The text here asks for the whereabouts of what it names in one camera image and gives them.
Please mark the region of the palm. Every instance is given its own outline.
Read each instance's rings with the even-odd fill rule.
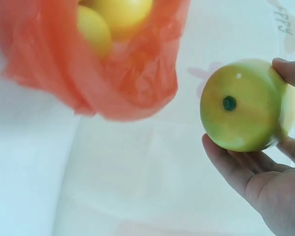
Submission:
[[[246,195],[275,234],[295,236],[295,170],[256,175]]]
[[[274,60],[273,67],[295,86],[295,62]],[[224,150],[208,135],[203,144],[213,165],[268,227],[277,236],[295,236],[295,168],[277,164],[263,152]],[[295,139],[288,137],[278,148],[295,162]]]

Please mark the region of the finger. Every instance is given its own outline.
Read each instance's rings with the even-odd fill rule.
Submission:
[[[246,153],[246,155],[249,156],[263,172],[284,172],[291,169],[290,166],[276,163],[262,151],[249,152]]]
[[[225,149],[216,145],[207,134],[202,137],[202,142],[212,164],[227,181],[227,183],[242,197],[246,197],[246,188],[255,174],[244,168]]]
[[[250,169],[255,175],[263,172],[256,163],[243,152],[228,151],[236,160],[247,169]]]
[[[295,163],[295,139],[288,137],[277,147]]]
[[[295,61],[275,58],[272,65],[283,80],[295,87]]]

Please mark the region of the white surface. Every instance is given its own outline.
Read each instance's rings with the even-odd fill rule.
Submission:
[[[284,5],[295,15],[295,0]],[[204,154],[196,96],[202,80],[187,69],[207,71],[214,61],[246,57],[295,59],[284,51],[274,11],[263,0],[193,0],[177,61],[177,97],[137,123],[83,120],[55,236],[270,235]],[[51,96],[0,80],[0,236],[52,235],[78,122]],[[274,148],[269,152],[290,163]]]
[[[78,122],[51,96],[0,79],[0,236],[51,235]]]
[[[287,52],[295,37],[287,38],[286,44],[276,21],[277,1],[269,1],[272,5],[263,0],[193,0],[177,61],[179,91],[174,101],[136,123],[82,120],[66,169],[54,236],[174,234],[157,231],[158,227],[177,230],[175,235],[272,235],[205,155],[197,97],[197,87],[212,72],[209,67],[214,69],[213,62],[295,59],[295,53]],[[290,16],[295,14],[293,3],[288,6]],[[267,153],[280,163],[291,163],[275,148]],[[132,227],[127,231],[124,224]]]

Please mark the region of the pink floral pattern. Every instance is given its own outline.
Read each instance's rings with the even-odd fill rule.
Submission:
[[[197,98],[200,99],[201,98],[201,94],[202,94],[202,91],[206,85],[206,82],[207,80],[210,78],[210,76],[219,68],[221,68],[223,66],[223,63],[221,62],[218,62],[218,61],[214,61],[210,64],[209,66],[209,69],[206,71],[206,70],[203,70],[201,68],[195,68],[195,67],[190,67],[187,69],[187,72],[200,79],[201,82],[199,84],[199,86],[197,87]]]

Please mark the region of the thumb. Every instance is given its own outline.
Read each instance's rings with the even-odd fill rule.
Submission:
[[[295,87],[295,61],[275,58],[272,62],[272,66],[286,83]]]

